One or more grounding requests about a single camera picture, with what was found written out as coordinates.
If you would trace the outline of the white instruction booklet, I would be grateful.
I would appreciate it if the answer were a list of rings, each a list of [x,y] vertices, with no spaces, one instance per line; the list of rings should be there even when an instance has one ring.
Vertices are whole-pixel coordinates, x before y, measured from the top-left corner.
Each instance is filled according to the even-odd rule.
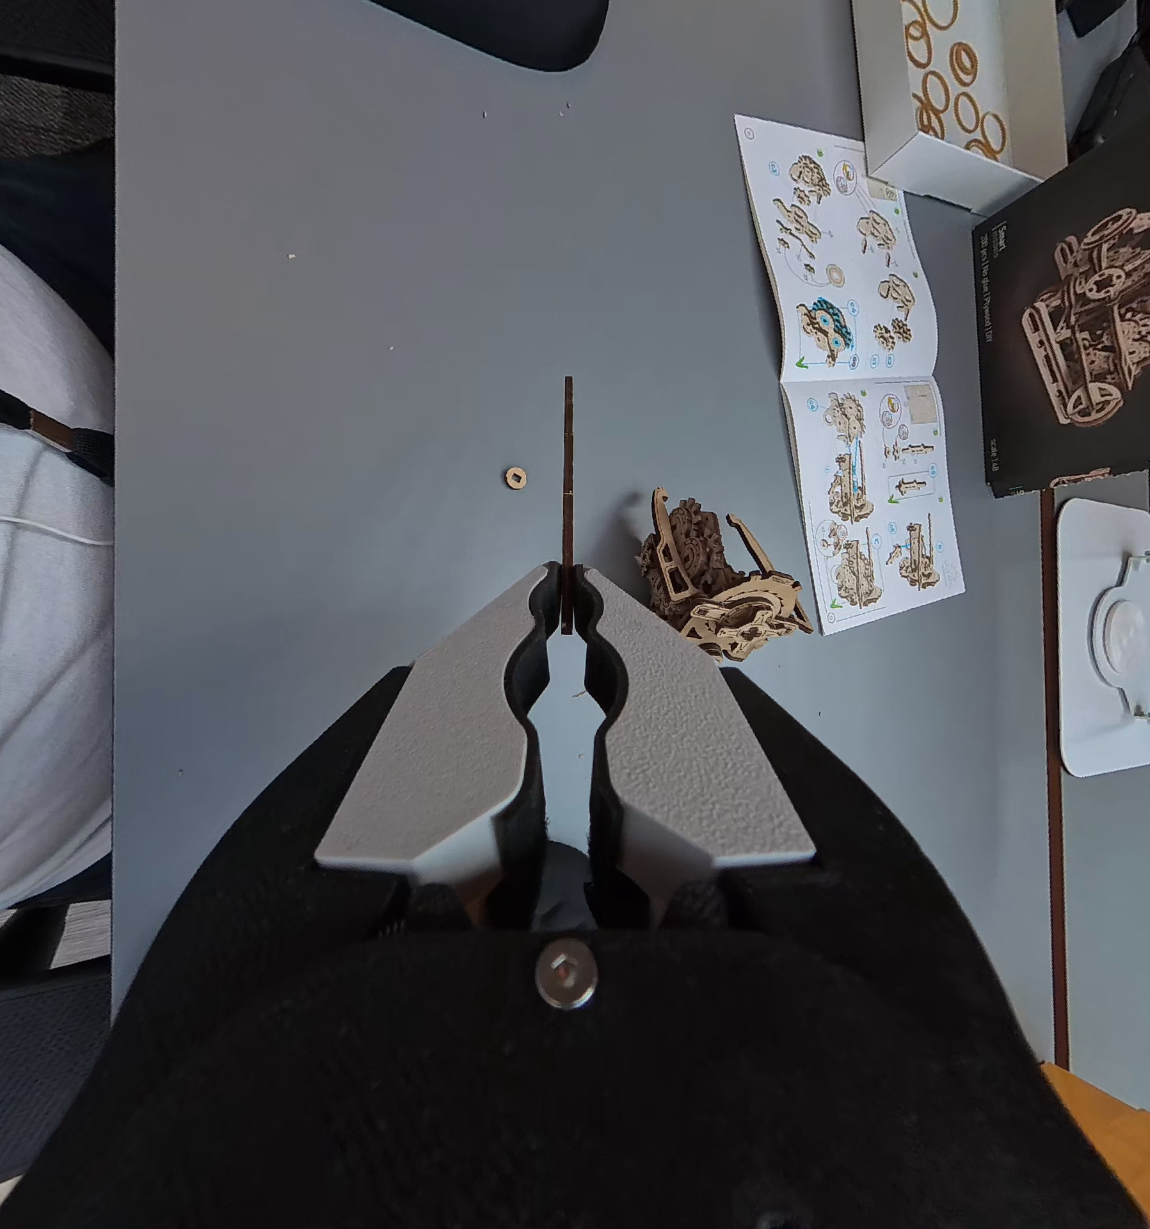
[[[782,393],[821,633],[966,590],[938,315],[903,192],[844,137],[736,116],[782,315]]]

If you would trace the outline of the person's dark pants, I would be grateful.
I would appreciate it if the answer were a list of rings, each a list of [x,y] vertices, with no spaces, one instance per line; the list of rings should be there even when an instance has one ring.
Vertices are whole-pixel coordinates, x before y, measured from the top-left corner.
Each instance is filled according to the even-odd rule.
[[[0,160],[0,245],[115,350],[115,144]]]

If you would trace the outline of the assembled wooden puzzle model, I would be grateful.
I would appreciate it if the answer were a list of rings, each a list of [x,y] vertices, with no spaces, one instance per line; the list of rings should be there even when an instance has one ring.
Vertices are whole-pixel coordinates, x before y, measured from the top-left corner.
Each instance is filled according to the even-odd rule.
[[[697,644],[718,661],[746,661],[749,650],[771,638],[793,630],[813,633],[813,619],[799,601],[799,576],[782,574],[749,524],[727,514],[756,560],[742,574],[726,560],[721,521],[686,499],[677,511],[664,509],[664,488],[650,494],[656,532],[642,543],[639,562],[650,588],[650,612],[660,612],[682,639]]]

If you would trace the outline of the person's white shirt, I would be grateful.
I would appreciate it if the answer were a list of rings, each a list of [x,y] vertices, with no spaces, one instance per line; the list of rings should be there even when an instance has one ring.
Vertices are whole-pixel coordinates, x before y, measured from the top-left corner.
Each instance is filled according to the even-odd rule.
[[[90,326],[0,245],[0,393],[110,430]],[[110,488],[0,424],[0,912],[110,849]]]

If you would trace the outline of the white stand base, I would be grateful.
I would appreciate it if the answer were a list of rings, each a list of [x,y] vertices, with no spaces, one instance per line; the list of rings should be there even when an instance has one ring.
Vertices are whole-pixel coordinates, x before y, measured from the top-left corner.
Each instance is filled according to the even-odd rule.
[[[1071,499],[1054,518],[1058,754],[1071,775],[1150,764],[1150,511]]]

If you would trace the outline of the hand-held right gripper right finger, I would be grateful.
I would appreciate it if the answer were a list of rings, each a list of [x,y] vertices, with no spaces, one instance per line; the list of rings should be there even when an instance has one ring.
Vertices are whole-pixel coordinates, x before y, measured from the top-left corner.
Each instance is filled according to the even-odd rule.
[[[782,775],[712,655],[574,566],[586,691],[604,725],[589,784],[589,904],[604,929],[646,929],[671,892],[726,865],[814,854]]]

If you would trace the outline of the thin wooden puzzle piece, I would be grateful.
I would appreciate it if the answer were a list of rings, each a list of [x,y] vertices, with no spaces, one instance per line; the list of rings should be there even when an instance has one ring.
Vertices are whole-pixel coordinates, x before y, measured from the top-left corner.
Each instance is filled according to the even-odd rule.
[[[560,633],[574,630],[574,378],[565,377],[560,450]]]

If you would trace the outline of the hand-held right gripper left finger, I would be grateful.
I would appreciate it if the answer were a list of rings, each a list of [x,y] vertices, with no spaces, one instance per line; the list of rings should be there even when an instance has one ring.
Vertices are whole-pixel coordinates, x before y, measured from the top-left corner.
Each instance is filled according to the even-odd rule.
[[[550,681],[550,572],[536,566],[425,650],[382,717],[320,865],[403,872],[528,927],[546,849],[528,708]]]

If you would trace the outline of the black rounded object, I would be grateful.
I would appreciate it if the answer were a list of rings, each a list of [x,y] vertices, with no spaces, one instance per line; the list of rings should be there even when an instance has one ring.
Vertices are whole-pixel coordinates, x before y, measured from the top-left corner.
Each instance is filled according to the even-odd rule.
[[[567,72],[596,51],[611,0],[378,0],[376,8],[500,63]]]

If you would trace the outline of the black puzzle box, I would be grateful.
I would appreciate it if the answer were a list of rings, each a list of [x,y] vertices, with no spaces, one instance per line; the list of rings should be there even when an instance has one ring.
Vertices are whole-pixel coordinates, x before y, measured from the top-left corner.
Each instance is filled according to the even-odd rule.
[[[1150,470],[1150,116],[972,231],[995,499]]]

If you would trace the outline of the dark office chair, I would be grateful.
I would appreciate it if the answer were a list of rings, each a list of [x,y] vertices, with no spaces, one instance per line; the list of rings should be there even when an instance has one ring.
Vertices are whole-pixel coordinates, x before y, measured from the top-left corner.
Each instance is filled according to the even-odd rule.
[[[115,3],[0,0],[0,157],[115,137]]]

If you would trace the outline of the grey desk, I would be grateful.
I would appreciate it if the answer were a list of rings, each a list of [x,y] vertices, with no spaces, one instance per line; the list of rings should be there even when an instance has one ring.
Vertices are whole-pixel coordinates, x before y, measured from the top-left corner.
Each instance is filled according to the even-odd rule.
[[[115,997],[292,754],[560,553],[565,377],[577,560],[639,588],[664,484],[813,590],[736,116],[861,137],[850,3],[611,3],[558,77],[369,3],[117,3]],[[984,484],[972,217],[908,220],[966,594],[746,673],[1050,1059],[1042,506]],[[1071,1065],[1150,1111],[1150,764],[1071,775],[1061,835]]]

